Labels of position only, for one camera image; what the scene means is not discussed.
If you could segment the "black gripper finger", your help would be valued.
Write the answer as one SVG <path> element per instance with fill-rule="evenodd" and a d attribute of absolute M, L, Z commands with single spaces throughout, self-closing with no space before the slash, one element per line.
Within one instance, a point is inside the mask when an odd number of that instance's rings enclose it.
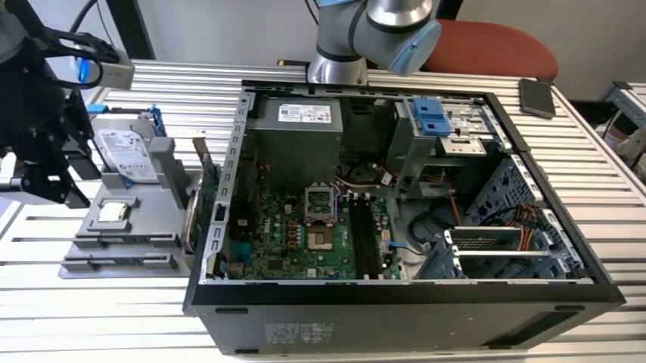
<path fill-rule="evenodd" d="M 18 138 L 14 154 L 22 162 L 22 190 L 64 204 L 72 192 L 72 177 L 62 142 L 52 131 L 28 132 Z"/>
<path fill-rule="evenodd" d="M 62 185 L 64 205 L 69 209 L 84 209 L 89 200 L 82 194 L 68 169 L 76 172 L 81 180 L 94 179 L 94 163 L 88 141 L 93 138 L 85 104 L 77 90 L 54 90 L 54 116 L 49 129 L 50 168 Z"/>

